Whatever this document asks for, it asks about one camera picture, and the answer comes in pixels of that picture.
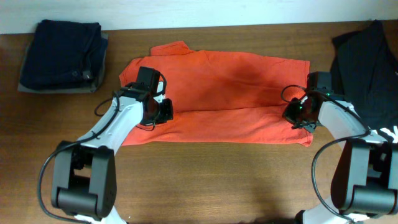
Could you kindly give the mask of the red polo shirt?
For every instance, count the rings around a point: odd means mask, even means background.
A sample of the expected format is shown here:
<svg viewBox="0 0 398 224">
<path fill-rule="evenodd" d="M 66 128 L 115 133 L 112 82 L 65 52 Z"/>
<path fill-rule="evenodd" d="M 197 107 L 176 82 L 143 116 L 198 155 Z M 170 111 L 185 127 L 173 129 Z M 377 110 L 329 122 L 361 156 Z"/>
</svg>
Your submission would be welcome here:
<svg viewBox="0 0 398 224">
<path fill-rule="evenodd" d="M 313 136 L 293 129 L 282 114 L 299 98 L 310 64 L 306 60 L 244 52 L 190 49 L 178 41 L 153 47 L 121 72 L 122 86 L 135 81 L 141 67 L 167 80 L 174 117 L 152 131 L 133 129 L 125 145 L 164 142 L 238 142 L 311 145 Z"/>
</svg>

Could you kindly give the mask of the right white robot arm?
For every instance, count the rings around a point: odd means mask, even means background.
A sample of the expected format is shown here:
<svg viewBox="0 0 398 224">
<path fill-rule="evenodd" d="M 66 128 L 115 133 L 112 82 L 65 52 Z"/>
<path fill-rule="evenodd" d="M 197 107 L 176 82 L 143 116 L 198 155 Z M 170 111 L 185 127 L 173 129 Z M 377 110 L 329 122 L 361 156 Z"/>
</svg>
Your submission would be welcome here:
<svg viewBox="0 0 398 224">
<path fill-rule="evenodd" d="M 294 223 L 363 223 L 397 214 L 397 143 L 375 133 L 351 103 L 329 94 L 309 91 L 293 98 L 283 117 L 295 129 L 312 132 L 324 126 L 334 140 L 322 146 L 311 164 L 311 180 L 320 204 L 296 214 Z M 320 155 L 339 145 L 341 157 L 331 181 L 330 197 L 318 189 L 316 166 Z"/>
</svg>

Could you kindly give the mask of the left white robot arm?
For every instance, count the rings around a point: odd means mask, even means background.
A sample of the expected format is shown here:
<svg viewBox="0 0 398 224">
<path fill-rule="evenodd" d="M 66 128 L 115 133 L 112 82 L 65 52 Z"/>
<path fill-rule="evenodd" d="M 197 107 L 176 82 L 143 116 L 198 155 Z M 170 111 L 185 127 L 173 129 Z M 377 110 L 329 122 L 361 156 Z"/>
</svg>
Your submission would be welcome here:
<svg viewBox="0 0 398 224">
<path fill-rule="evenodd" d="M 53 155 L 51 203 L 77 223 L 124 223 L 114 206 L 115 155 L 138 125 L 173 118 L 172 100 L 157 92 L 122 88 L 101 119 L 75 142 L 61 142 Z"/>
</svg>

